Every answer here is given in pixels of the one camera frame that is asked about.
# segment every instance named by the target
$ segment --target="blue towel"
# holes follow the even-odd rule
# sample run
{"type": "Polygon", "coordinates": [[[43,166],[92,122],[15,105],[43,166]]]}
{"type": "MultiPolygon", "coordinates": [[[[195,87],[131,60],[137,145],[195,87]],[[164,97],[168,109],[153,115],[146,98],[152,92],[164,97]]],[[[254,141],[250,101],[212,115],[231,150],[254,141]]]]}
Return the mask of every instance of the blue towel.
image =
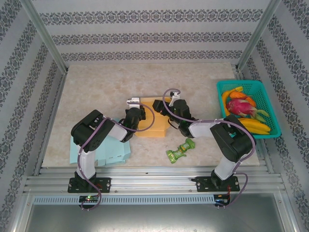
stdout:
{"type": "MultiPolygon", "coordinates": [[[[130,143],[122,143],[117,139],[107,136],[101,145],[96,149],[96,160],[98,166],[125,162],[130,157],[130,143]]],[[[71,137],[70,143],[70,163],[77,163],[78,150],[71,137]]]]}

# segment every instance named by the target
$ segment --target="white arm segment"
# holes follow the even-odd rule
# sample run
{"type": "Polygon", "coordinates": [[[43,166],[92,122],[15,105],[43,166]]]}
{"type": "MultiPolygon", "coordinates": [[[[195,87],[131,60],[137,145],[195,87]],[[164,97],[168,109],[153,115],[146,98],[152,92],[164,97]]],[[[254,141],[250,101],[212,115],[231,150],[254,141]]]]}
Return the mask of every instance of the white arm segment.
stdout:
{"type": "MultiPolygon", "coordinates": [[[[123,140],[123,138],[126,136],[127,131],[126,129],[122,128],[121,126],[115,124],[111,131],[108,133],[108,136],[111,136],[119,141],[123,140]]],[[[87,153],[82,151],[80,155],[80,164],[82,171],[84,175],[87,177],[87,179],[90,179],[93,177],[93,175],[96,173],[95,169],[95,161],[96,161],[96,151],[88,151],[87,153]]],[[[77,174],[84,179],[84,177],[81,174],[81,171],[77,167],[77,174]]]]}
{"type": "Polygon", "coordinates": [[[131,108],[140,108],[140,105],[132,104],[132,103],[140,103],[140,98],[128,99],[126,103],[127,103],[127,105],[129,105],[129,109],[131,109],[131,108]]]}
{"type": "MultiPolygon", "coordinates": [[[[193,137],[213,137],[210,128],[214,126],[215,122],[213,123],[192,123],[189,126],[189,131],[193,135],[193,137]]],[[[232,174],[233,170],[237,163],[229,161],[225,156],[223,156],[220,160],[218,166],[214,169],[214,172],[221,180],[228,179],[232,174]]]]}
{"type": "MultiPolygon", "coordinates": [[[[80,156],[81,156],[80,164],[81,164],[82,171],[84,175],[86,176],[86,178],[90,179],[96,173],[96,169],[95,169],[96,151],[95,150],[88,151],[87,153],[85,153],[83,150],[80,156]]],[[[82,179],[84,179],[78,167],[76,169],[76,172],[82,179]]]]}
{"type": "Polygon", "coordinates": [[[193,135],[193,137],[198,138],[198,137],[213,137],[212,133],[210,131],[210,128],[214,126],[215,122],[213,123],[206,123],[206,122],[197,122],[197,123],[192,123],[189,126],[189,131],[193,135]]]}
{"type": "MultiPolygon", "coordinates": [[[[250,152],[243,155],[241,159],[245,158],[249,154],[250,152]]],[[[239,162],[234,163],[232,161],[229,161],[225,156],[223,156],[218,166],[214,169],[214,172],[221,180],[226,180],[233,174],[233,170],[238,163],[239,162]]]]}

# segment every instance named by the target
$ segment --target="dragon fruit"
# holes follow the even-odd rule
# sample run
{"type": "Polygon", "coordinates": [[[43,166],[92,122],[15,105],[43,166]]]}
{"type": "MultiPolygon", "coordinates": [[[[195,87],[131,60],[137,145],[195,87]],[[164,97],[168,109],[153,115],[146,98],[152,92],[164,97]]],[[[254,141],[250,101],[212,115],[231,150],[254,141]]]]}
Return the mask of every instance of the dragon fruit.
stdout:
{"type": "Polygon", "coordinates": [[[229,101],[229,103],[226,105],[226,108],[229,112],[245,117],[247,115],[250,115],[251,118],[255,118],[261,122],[265,122],[265,119],[263,119],[261,116],[259,116],[258,113],[261,113],[267,117],[269,117],[269,114],[264,110],[258,110],[246,100],[243,99],[232,99],[229,101]]]}

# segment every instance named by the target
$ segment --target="cable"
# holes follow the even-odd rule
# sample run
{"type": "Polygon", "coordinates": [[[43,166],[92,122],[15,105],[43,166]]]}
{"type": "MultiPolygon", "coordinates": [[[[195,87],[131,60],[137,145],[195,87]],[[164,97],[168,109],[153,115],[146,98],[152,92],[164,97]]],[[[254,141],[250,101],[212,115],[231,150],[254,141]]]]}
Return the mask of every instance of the cable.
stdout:
{"type": "Polygon", "coordinates": [[[230,200],[231,199],[231,187],[230,186],[227,186],[227,196],[228,196],[228,199],[227,200],[230,200]]]}
{"type": "MultiPolygon", "coordinates": [[[[82,154],[82,152],[83,152],[83,149],[84,149],[84,147],[90,142],[90,140],[95,136],[95,134],[98,132],[98,130],[101,128],[101,126],[103,125],[103,123],[104,123],[107,119],[111,120],[112,122],[116,123],[117,125],[121,126],[122,128],[124,128],[124,129],[126,129],[126,130],[129,130],[129,131],[142,132],[142,131],[148,130],[148,129],[154,124],[154,121],[155,121],[155,113],[154,113],[154,111],[153,111],[149,106],[147,106],[147,105],[145,105],[145,104],[143,104],[143,103],[131,103],[131,105],[133,105],[133,104],[135,104],[135,105],[142,105],[142,106],[144,106],[144,107],[146,107],[146,108],[148,108],[148,109],[150,110],[150,112],[151,112],[152,115],[153,115],[153,121],[151,122],[150,126],[148,126],[148,127],[145,128],[145,129],[142,129],[142,130],[135,130],[135,129],[131,129],[131,128],[125,127],[125,126],[123,126],[122,124],[120,124],[119,122],[117,122],[117,121],[115,121],[115,120],[113,120],[113,119],[110,119],[109,117],[105,117],[105,118],[100,122],[100,124],[98,125],[98,127],[93,131],[93,133],[91,134],[91,136],[90,136],[90,137],[86,140],[86,142],[81,146],[81,149],[80,149],[79,152],[78,152],[78,158],[77,158],[77,166],[78,166],[78,169],[79,169],[79,171],[81,172],[81,175],[83,176],[83,178],[85,179],[85,181],[87,181],[96,191],[98,191],[98,196],[99,196],[99,200],[98,200],[97,204],[94,205],[94,206],[92,206],[92,207],[89,208],[89,209],[86,209],[87,211],[93,210],[93,209],[95,209],[95,208],[98,207],[98,205],[101,203],[101,200],[102,200],[102,193],[101,193],[100,189],[99,189],[97,186],[95,186],[95,185],[85,176],[85,174],[83,173],[83,170],[82,170],[82,167],[81,167],[81,162],[80,162],[81,154],[82,154]]],[[[83,204],[84,204],[84,203],[85,203],[85,202],[82,202],[82,204],[81,204],[81,209],[82,209],[82,210],[85,209],[85,208],[83,208],[83,204]]]]}
{"type": "Polygon", "coordinates": [[[175,127],[174,125],[171,124],[170,119],[168,119],[168,123],[169,123],[173,128],[175,128],[176,130],[178,130],[177,127],[175,127]]]}
{"type": "Polygon", "coordinates": [[[214,205],[214,206],[216,206],[216,204],[220,205],[220,206],[223,207],[224,209],[225,209],[225,207],[226,207],[224,204],[222,204],[222,203],[220,203],[220,202],[215,202],[215,205],[214,205]]]}
{"type": "MultiPolygon", "coordinates": [[[[246,160],[246,159],[248,159],[250,156],[252,156],[253,153],[254,153],[254,151],[255,151],[255,142],[254,142],[254,138],[253,138],[253,136],[250,134],[250,132],[248,132],[248,131],[247,131],[246,129],[244,129],[243,127],[241,127],[241,126],[239,126],[239,125],[237,125],[237,124],[235,124],[235,123],[233,123],[233,122],[229,122],[229,121],[224,121],[224,120],[219,120],[219,119],[215,119],[215,120],[199,120],[199,121],[193,121],[193,120],[189,120],[189,119],[186,119],[186,118],[179,117],[179,116],[175,115],[172,111],[169,110],[168,106],[167,106],[166,103],[165,103],[165,96],[166,96],[166,93],[169,92],[169,91],[172,91],[172,90],[177,91],[179,94],[180,94],[180,92],[181,92],[179,89],[176,89],[176,88],[169,88],[168,90],[166,90],[166,91],[164,92],[163,97],[162,97],[162,98],[163,98],[162,100],[163,100],[163,105],[164,105],[164,107],[166,108],[166,110],[167,110],[171,115],[173,115],[174,117],[176,117],[176,118],[178,118],[178,119],[180,119],[180,120],[187,121],[187,122],[192,122],[192,123],[197,123],[197,122],[206,122],[206,123],[219,122],[219,123],[229,124],[229,125],[231,125],[231,126],[234,126],[234,127],[238,128],[238,129],[242,130],[242,131],[249,137],[249,139],[251,140],[251,143],[252,143],[252,150],[251,150],[251,152],[249,153],[249,155],[247,155],[246,157],[244,157],[244,158],[242,158],[242,159],[240,159],[240,160],[238,161],[238,163],[236,164],[236,166],[235,166],[234,169],[232,170],[232,172],[235,173],[236,169],[240,166],[240,164],[241,164],[244,160],[246,160]]],[[[245,176],[246,176],[246,182],[245,182],[244,186],[242,187],[242,189],[240,190],[240,192],[239,192],[239,194],[237,195],[237,197],[236,197],[229,205],[233,204],[233,203],[240,197],[240,195],[242,194],[242,192],[244,191],[244,189],[245,189],[245,187],[247,186],[247,183],[248,183],[248,176],[247,176],[247,174],[245,174],[245,173],[238,173],[238,174],[243,174],[243,175],[245,175],[245,176]]]]}
{"type": "Polygon", "coordinates": [[[122,128],[128,130],[128,131],[134,131],[134,132],[146,131],[146,130],[148,130],[150,127],[153,126],[153,124],[155,123],[155,122],[154,122],[154,121],[155,121],[155,113],[154,113],[154,111],[153,111],[148,105],[145,105],[145,104],[143,104],[143,103],[137,103],[137,102],[135,102],[135,103],[130,103],[130,105],[142,105],[142,106],[146,107],[148,110],[150,110],[150,112],[151,112],[152,115],[153,115],[153,121],[151,122],[150,126],[146,127],[145,129],[142,129],[142,130],[135,130],[135,129],[131,129],[131,128],[125,127],[124,125],[120,124],[119,122],[117,122],[117,121],[115,121],[115,120],[113,120],[113,119],[111,119],[111,121],[114,122],[114,123],[116,123],[117,125],[121,126],[122,128]]]}
{"type": "Polygon", "coordinates": [[[124,120],[125,120],[124,118],[120,119],[119,123],[121,124],[124,120]]]}
{"type": "Polygon", "coordinates": [[[245,181],[245,184],[243,185],[242,189],[240,190],[239,194],[237,194],[237,196],[235,197],[235,199],[230,203],[228,204],[226,207],[229,207],[230,205],[234,204],[235,201],[240,197],[240,195],[242,194],[242,192],[245,190],[247,184],[248,184],[248,175],[245,174],[245,173],[236,173],[236,174],[241,174],[241,175],[245,175],[246,176],[246,181],[245,181]]]}

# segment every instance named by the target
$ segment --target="yellow block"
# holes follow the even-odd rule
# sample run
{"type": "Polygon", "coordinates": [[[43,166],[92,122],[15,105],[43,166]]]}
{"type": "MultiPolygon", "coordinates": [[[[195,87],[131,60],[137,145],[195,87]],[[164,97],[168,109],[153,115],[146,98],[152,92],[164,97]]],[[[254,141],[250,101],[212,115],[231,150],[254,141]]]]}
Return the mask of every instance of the yellow block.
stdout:
{"type": "MultiPolygon", "coordinates": [[[[140,101],[141,103],[149,106],[152,110],[153,109],[153,103],[155,100],[162,100],[161,97],[157,98],[141,98],[140,101]]],[[[166,102],[170,102],[170,98],[165,98],[166,102]]],[[[146,113],[146,120],[141,120],[139,123],[139,130],[147,128],[151,122],[153,121],[153,115],[150,112],[149,109],[145,108],[145,113],[146,113]]],[[[150,127],[148,130],[143,131],[143,132],[136,132],[135,135],[138,137],[165,137],[166,135],[166,130],[169,128],[169,123],[168,123],[168,117],[163,116],[160,113],[157,113],[154,111],[154,124],[152,127],[150,127]]]]}

